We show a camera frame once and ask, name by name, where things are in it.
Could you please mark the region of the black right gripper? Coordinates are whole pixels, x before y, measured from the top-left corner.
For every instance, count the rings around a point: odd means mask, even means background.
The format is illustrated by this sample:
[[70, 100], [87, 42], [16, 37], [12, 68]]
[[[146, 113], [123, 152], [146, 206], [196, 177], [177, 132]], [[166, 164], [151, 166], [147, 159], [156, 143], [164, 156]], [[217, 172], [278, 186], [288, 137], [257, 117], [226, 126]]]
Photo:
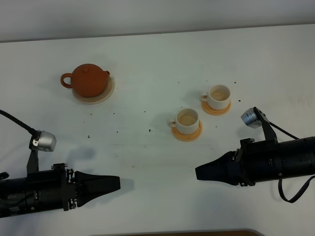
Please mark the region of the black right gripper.
[[230, 177], [233, 177], [237, 185], [254, 186], [257, 182], [282, 177], [282, 161], [277, 139], [255, 142], [254, 139], [247, 138], [241, 140], [240, 145], [234, 156], [233, 152], [229, 151], [215, 161], [196, 167], [196, 178], [232, 184]]

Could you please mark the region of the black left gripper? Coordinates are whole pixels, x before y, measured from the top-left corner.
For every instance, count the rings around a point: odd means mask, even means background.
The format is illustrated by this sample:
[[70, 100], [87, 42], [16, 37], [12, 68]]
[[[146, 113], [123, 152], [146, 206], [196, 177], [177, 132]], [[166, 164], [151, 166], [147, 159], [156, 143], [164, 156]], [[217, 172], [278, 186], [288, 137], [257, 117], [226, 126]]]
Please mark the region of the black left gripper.
[[81, 207], [100, 196], [120, 190], [118, 176], [90, 175], [72, 169], [65, 164], [55, 164], [48, 171], [40, 171], [38, 164], [27, 165], [26, 210], [65, 211]]

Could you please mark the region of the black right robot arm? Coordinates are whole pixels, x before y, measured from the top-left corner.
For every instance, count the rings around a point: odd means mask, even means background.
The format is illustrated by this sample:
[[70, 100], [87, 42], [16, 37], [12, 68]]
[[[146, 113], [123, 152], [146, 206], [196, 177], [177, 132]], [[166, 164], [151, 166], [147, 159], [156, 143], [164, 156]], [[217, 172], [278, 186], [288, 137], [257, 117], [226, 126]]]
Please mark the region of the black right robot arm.
[[219, 181], [233, 186], [301, 177], [315, 173], [315, 139], [287, 142], [240, 141], [240, 148], [195, 169], [198, 180]]

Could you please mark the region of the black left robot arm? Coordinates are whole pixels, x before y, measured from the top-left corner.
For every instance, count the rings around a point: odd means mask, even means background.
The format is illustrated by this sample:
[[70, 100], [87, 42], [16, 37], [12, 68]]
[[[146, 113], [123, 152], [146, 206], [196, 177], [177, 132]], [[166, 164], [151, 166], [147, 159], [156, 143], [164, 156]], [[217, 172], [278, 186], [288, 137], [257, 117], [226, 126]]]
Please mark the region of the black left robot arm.
[[118, 176], [90, 175], [66, 169], [63, 163], [55, 164], [51, 170], [28, 174], [26, 178], [1, 180], [0, 216], [68, 211], [120, 188]]

